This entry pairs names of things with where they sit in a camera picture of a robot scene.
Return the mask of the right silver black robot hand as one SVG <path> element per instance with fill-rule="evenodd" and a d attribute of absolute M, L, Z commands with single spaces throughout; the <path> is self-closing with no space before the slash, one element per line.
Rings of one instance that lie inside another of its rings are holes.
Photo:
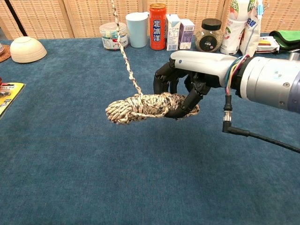
<path fill-rule="evenodd" d="M 155 94 L 177 93 L 180 78 L 189 92 L 178 106 L 166 113 L 168 118 L 182 118 L 192 112 L 211 88 L 225 87 L 225 75 L 237 57 L 213 52 L 175 51 L 169 61 L 155 72 Z"/>

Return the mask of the yellow package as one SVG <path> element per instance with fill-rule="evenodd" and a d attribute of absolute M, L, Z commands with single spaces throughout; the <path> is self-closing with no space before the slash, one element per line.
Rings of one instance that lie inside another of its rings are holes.
<path fill-rule="evenodd" d="M 21 82 L 2 82 L 0 84 L 0 120 L 25 86 L 26 84 Z"/>

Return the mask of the purple milk carton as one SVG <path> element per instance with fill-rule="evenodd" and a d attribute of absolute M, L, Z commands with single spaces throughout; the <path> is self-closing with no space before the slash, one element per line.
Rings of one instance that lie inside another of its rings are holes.
<path fill-rule="evenodd" d="M 194 23 L 189 19 L 180 19 L 180 33 L 179 33 L 179 49 L 186 50 L 191 48 L 192 37 L 195 30 Z"/>

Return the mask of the white blue milk carton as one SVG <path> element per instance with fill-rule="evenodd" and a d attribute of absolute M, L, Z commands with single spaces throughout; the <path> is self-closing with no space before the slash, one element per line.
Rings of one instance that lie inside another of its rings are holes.
<path fill-rule="evenodd" d="M 166 15 L 165 37 L 167 51 L 176 51 L 178 49 L 180 24 L 177 14 Z"/>

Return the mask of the white-label bottle with yellow cap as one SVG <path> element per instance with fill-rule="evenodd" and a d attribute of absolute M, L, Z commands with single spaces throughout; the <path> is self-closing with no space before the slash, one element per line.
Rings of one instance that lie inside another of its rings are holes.
<path fill-rule="evenodd" d="M 227 55 L 237 53 L 242 32 L 248 19 L 248 4 L 249 0 L 232 0 L 220 47 L 221 53 Z"/>

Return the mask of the orange soda can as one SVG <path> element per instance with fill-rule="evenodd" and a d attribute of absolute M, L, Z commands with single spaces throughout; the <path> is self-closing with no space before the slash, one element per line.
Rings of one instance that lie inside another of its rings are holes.
<path fill-rule="evenodd" d="M 150 47 L 153 50 L 165 48 L 165 19 L 165 4 L 150 4 Z"/>

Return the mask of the white snack bag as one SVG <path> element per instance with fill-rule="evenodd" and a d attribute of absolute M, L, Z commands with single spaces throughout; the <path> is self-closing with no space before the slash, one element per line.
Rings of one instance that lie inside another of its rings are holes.
<path fill-rule="evenodd" d="M 263 4 L 263 0 L 250 0 L 249 2 L 248 19 L 240 43 L 241 53 L 250 57 L 256 52 L 261 34 L 262 17 L 257 17 L 256 7 L 258 4 Z"/>

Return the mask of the small white snack packet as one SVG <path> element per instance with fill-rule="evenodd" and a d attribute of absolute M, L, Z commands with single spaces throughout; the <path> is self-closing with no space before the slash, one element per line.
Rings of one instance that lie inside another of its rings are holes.
<path fill-rule="evenodd" d="M 260 37 L 256 53 L 278 53 L 280 45 L 273 36 Z"/>

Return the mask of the blue bag clip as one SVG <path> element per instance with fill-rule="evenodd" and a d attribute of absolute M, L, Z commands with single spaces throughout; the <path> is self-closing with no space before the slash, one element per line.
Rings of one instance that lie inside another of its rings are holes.
<path fill-rule="evenodd" d="M 257 17 L 262 17 L 264 15 L 264 12 L 269 8 L 269 3 L 267 4 L 258 4 L 256 7 L 257 11 Z"/>

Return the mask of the folded green cloth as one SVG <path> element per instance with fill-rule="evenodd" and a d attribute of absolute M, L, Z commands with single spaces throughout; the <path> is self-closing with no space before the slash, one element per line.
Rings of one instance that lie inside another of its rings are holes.
<path fill-rule="evenodd" d="M 280 45 L 280 49 L 291 51 L 300 49 L 300 30 L 274 30 L 269 33 Z"/>

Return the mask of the clear jar of coloured clips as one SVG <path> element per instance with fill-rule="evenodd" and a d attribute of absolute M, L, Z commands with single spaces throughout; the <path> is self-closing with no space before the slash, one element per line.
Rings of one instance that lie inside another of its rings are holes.
<path fill-rule="evenodd" d="M 120 42 L 123 47 L 128 45 L 128 30 L 125 23 L 120 22 Z M 100 25 L 100 34 L 105 49 L 117 50 L 120 48 L 118 43 L 117 25 L 114 22 L 108 22 Z"/>

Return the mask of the bamboo folding screen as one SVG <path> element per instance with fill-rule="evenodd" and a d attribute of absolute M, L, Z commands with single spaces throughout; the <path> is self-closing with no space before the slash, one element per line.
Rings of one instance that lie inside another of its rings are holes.
<path fill-rule="evenodd" d="M 191 20 L 200 28 L 205 18 L 223 23 L 231 0 L 10 0 L 28 36 L 38 39 L 99 37 L 99 26 L 112 22 L 114 3 L 119 20 L 133 12 L 145 12 L 150 4 L 164 3 L 169 14 Z M 4 0 L 0 0 L 0 28 L 7 39 L 22 36 Z"/>

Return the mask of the blue table cloth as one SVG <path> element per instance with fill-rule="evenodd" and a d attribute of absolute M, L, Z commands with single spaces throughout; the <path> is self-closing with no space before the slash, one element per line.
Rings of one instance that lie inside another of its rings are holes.
<path fill-rule="evenodd" d="M 223 133 L 222 88 L 197 116 L 117 125 L 106 107 L 135 93 L 121 53 L 42 44 L 0 63 L 26 85 L 0 119 L 0 225 L 300 225 L 300 154 Z"/>

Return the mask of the cream upturned bowl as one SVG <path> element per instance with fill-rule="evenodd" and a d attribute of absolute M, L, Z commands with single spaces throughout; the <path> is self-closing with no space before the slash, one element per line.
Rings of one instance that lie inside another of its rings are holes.
<path fill-rule="evenodd" d="M 33 37 L 16 38 L 10 44 L 11 58 L 17 63 L 30 63 L 44 58 L 47 50 L 40 41 Z"/>

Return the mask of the black tripod stand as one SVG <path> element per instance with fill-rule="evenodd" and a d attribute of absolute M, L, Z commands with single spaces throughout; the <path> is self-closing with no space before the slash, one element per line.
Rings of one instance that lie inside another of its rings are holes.
<path fill-rule="evenodd" d="M 8 9 L 10 11 L 10 13 L 12 14 L 12 16 L 13 16 L 13 18 L 14 18 L 14 20 L 15 20 L 15 22 L 16 22 L 19 30 L 20 30 L 20 32 L 22 33 L 23 36 L 27 36 L 27 33 L 26 33 L 26 31 L 25 31 L 25 29 L 24 29 L 24 27 L 23 27 L 20 19 L 18 18 L 18 16 L 17 16 L 17 14 L 16 14 L 16 12 L 15 12 L 15 10 L 14 10 L 11 2 L 10 2 L 10 0 L 4 0 L 4 1 L 5 1 L 5 4 L 7 5 Z"/>

